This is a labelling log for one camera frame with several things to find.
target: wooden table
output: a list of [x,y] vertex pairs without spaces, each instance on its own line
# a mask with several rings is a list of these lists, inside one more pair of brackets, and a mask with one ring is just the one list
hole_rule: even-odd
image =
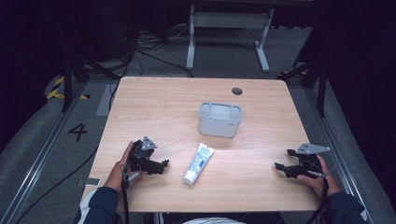
[[[232,88],[242,95],[234,95]],[[202,102],[240,105],[234,138],[198,132]],[[124,77],[110,111],[90,177],[102,184],[130,141],[148,136],[151,159],[170,160],[163,175],[128,188],[134,212],[307,211],[319,199],[274,166],[297,164],[287,155],[308,142],[286,84],[280,80]],[[199,143],[216,152],[192,186],[183,182]],[[95,187],[87,187],[86,193]],[[119,209],[122,210],[122,199]]]

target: toothpaste tube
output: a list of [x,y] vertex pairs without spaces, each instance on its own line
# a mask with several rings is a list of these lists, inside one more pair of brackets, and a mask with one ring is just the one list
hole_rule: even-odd
[[194,183],[213,153],[215,153],[215,149],[202,143],[199,144],[195,157],[183,178],[186,184],[192,185]]

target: person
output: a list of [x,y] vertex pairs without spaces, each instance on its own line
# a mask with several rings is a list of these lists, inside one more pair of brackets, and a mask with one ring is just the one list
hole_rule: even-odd
[[[90,191],[81,203],[80,208],[75,216],[74,223],[88,224],[88,223],[116,223],[117,220],[117,206],[118,206],[118,195],[121,194],[121,180],[122,174],[120,167],[125,164],[129,151],[131,150],[133,142],[129,144],[123,153],[121,159],[116,162],[106,183],[99,189]],[[329,190],[327,194],[327,202],[325,205],[325,211],[332,220],[333,224],[360,224],[366,223],[361,213],[365,210],[364,206],[358,202],[358,200],[352,195],[346,194],[341,191],[334,179],[329,174],[329,168],[322,157],[318,155],[318,159],[322,166],[324,174],[328,174],[326,178],[329,182]],[[306,175],[298,175],[297,180],[311,187],[314,192],[321,196],[323,190],[323,181],[321,178],[310,178]],[[245,223],[231,219],[229,217],[202,217],[195,218],[184,222],[186,224],[208,224],[208,223],[228,223],[237,224]]]

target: dark blue sleeve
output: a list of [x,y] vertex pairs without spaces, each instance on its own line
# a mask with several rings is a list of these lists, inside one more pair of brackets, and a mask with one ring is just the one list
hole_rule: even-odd
[[91,191],[81,203],[74,223],[112,224],[116,220],[117,192],[111,188]]
[[332,219],[332,224],[366,223],[361,216],[364,206],[354,196],[344,192],[337,192],[330,196],[325,209]]

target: translucent plastic box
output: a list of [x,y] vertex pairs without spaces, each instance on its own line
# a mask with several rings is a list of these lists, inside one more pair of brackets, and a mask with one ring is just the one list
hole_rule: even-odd
[[234,137],[242,120],[242,109],[238,105],[202,103],[199,117],[200,133]]

